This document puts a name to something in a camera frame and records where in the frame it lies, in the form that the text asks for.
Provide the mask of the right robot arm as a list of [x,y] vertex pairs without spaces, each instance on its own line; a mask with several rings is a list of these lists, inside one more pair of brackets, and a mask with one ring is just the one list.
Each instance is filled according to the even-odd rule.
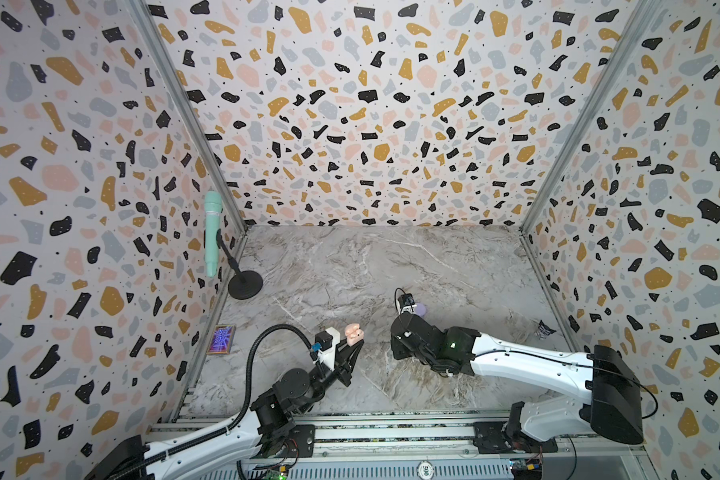
[[544,350],[469,328],[440,330],[410,312],[394,320],[390,335],[395,359],[415,358],[441,376],[507,378],[557,392],[543,402],[513,404],[503,428],[510,442],[578,434],[625,445],[644,441],[642,385],[610,347]]

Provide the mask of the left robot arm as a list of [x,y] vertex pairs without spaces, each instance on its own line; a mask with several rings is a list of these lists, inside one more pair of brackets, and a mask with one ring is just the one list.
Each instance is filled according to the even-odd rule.
[[273,456],[293,438],[295,417],[309,412],[339,382],[351,385],[364,341],[341,340],[319,351],[314,368],[283,374],[233,419],[173,440],[128,438],[100,461],[88,479],[196,479],[227,464]]

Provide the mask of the pink earbud charging case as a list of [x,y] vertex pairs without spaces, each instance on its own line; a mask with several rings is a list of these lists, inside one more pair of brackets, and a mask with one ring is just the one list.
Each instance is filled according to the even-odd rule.
[[348,346],[354,346],[364,339],[364,331],[358,323],[347,325],[344,333]]

